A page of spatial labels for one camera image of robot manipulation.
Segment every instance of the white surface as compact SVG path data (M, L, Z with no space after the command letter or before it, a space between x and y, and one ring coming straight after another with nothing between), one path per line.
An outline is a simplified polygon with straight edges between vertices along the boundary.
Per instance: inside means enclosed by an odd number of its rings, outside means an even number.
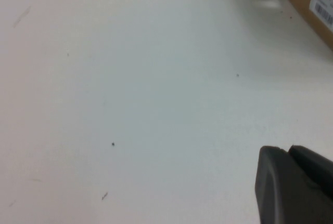
M333 159L332 52L287 0L0 5L0 223L259 223L262 145Z

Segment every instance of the black plastic object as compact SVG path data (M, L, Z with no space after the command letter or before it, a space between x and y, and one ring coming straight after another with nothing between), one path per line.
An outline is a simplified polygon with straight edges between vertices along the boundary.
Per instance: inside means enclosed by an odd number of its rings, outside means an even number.
M333 163L301 147L262 147L255 181L261 224L333 223Z

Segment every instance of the barcode label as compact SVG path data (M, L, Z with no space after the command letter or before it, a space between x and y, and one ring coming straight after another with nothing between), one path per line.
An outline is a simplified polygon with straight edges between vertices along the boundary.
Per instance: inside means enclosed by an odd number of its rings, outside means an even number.
M311 0L309 8L333 32L333 4L331 4L331 0Z
M317 11L317 13L323 18L323 20L329 24L330 26L332 26L333 24L333 16L325 10L324 7L322 7L319 3L316 3L315 5L315 10Z

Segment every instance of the scratch mark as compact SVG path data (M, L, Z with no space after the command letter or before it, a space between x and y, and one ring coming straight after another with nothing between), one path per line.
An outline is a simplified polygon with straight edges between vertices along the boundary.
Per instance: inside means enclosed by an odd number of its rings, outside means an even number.
M43 182L42 180L40 180L40 179L35 179L35 178L32 178L32 179L30 179L31 181L38 181L38 182Z
M104 198L108 195L108 192L105 193L105 195L103 195L102 200L104 200Z
M9 204L8 207L12 207L16 203L16 200Z
M21 15L20 17L14 22L14 24L12 25L13 28L15 28L19 23L20 21L29 14L30 12L30 8L31 6L29 6Z

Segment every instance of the debris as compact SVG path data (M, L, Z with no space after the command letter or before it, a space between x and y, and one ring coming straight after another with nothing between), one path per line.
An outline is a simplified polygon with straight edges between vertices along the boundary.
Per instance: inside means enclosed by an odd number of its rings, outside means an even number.
M12 207L16 203L16 200L9 204L8 207Z
M108 195L108 192L106 192L103 197L102 197L102 201L104 200L104 198Z

